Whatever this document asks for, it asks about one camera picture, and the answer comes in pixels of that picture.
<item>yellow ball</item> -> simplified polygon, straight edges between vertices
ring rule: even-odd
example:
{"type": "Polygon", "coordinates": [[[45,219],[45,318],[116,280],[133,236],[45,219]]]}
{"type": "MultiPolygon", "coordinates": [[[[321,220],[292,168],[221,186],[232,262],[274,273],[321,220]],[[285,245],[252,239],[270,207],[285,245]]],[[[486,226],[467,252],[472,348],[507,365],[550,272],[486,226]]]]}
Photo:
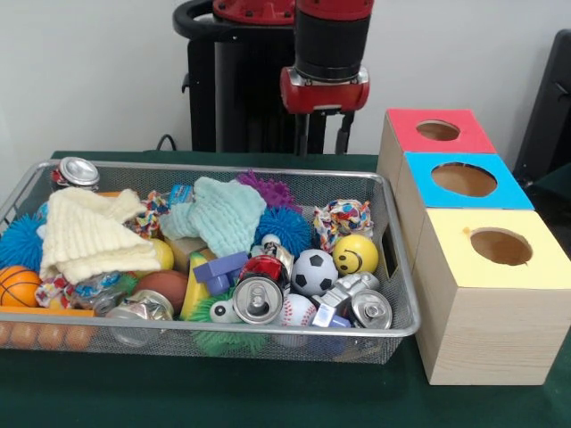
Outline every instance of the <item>yellow ball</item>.
{"type": "MultiPolygon", "coordinates": [[[[161,263],[161,270],[171,270],[175,266],[175,255],[170,247],[160,239],[151,238],[149,241],[153,243],[154,251],[157,253],[155,258],[161,263]]],[[[151,272],[135,272],[138,278],[149,275],[151,272]]]]}
{"type": "Polygon", "coordinates": [[[341,275],[372,273],[377,269],[378,250],[366,236],[348,235],[335,244],[333,261],[341,275]]]}

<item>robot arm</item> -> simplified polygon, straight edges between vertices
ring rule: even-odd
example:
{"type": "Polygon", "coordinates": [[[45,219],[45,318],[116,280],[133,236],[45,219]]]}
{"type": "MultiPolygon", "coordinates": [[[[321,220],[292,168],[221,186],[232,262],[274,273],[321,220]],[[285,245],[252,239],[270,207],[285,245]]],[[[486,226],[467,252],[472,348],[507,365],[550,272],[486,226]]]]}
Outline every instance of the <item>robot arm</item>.
{"type": "Polygon", "coordinates": [[[346,152],[354,112],[368,98],[361,66],[374,0],[297,0],[295,64],[282,70],[284,106],[297,115],[298,153],[307,152],[309,114],[344,114],[336,152],[346,152]]]}

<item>wire mesh basket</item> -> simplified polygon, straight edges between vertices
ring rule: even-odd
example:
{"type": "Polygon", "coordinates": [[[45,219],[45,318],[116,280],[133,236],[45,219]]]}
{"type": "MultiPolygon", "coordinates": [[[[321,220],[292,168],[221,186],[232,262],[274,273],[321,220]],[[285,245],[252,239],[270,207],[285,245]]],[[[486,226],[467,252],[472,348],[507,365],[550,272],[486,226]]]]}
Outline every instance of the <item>wire mesh basket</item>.
{"type": "MultiPolygon", "coordinates": [[[[11,221],[33,214],[50,193],[50,173],[57,160],[31,168],[0,209],[3,232],[11,221]]],[[[101,192],[131,188],[146,195],[152,190],[168,192],[175,184],[192,184],[202,176],[220,181],[234,179],[247,169],[191,165],[94,162],[101,174],[101,192]]],[[[393,309],[388,330],[365,328],[282,327],[279,325],[211,324],[182,321],[119,320],[91,317],[56,317],[0,313],[0,347],[7,349],[69,350],[117,354],[164,356],[216,356],[304,361],[335,361],[384,364],[403,337],[414,334],[420,324],[418,303],[406,259],[401,230],[388,182],[369,173],[314,170],[255,169],[260,178],[285,182],[303,206],[311,222],[314,207],[334,199],[370,201],[375,223],[373,241],[381,262],[375,273],[380,292],[393,309]],[[41,329],[56,329],[64,340],[57,346],[42,345],[35,335],[41,329]],[[114,333],[128,329],[145,338],[134,348],[118,342],[114,333]],[[204,342],[221,339],[243,346],[205,348],[204,342]]]]}

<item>yellow box top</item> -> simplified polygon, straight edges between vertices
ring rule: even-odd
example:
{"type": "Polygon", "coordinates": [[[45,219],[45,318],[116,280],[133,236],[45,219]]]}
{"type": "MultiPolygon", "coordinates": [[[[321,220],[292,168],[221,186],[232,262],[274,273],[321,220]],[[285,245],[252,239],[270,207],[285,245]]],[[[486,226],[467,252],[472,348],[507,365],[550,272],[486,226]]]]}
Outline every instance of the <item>yellow box top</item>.
{"type": "Polygon", "coordinates": [[[571,261],[535,211],[427,213],[459,287],[571,289],[571,261]]]}

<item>red box top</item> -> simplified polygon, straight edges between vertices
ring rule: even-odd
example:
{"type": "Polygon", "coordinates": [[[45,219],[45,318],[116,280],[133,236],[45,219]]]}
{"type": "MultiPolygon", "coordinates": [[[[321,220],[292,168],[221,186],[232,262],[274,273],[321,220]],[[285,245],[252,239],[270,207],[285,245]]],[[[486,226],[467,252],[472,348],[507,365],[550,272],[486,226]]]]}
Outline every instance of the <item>red box top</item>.
{"type": "Polygon", "coordinates": [[[389,109],[404,152],[496,153],[471,110],[389,109]]]}

